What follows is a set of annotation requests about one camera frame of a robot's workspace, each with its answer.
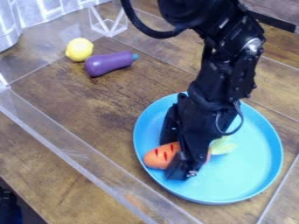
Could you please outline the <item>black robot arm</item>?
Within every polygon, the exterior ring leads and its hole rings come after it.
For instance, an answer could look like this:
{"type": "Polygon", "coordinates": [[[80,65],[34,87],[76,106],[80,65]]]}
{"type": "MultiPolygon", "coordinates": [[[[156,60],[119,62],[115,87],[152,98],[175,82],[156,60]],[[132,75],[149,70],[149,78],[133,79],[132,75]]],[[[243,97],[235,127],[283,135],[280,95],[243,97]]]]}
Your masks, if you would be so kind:
{"type": "Polygon", "coordinates": [[[263,53],[263,29],[239,0],[157,0],[164,20],[192,29],[204,39],[200,73],[163,120],[160,143],[181,149],[165,168],[165,177],[185,180],[197,174],[211,142],[233,133],[243,116],[239,100],[251,95],[255,68],[263,53]]]}

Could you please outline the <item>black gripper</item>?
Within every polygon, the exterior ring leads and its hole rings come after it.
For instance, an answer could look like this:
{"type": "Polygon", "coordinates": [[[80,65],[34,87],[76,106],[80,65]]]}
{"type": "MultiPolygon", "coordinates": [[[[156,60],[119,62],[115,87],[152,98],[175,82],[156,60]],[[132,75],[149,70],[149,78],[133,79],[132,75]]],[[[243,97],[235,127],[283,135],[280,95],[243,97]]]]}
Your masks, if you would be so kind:
{"type": "Polygon", "coordinates": [[[239,101],[204,105],[185,94],[177,95],[177,105],[167,110],[160,133],[160,145],[175,142],[179,137],[181,146],[164,172],[168,179],[185,180],[196,176],[207,161],[211,142],[232,135],[241,127],[240,123],[227,131],[236,116],[243,117],[239,101]]]}

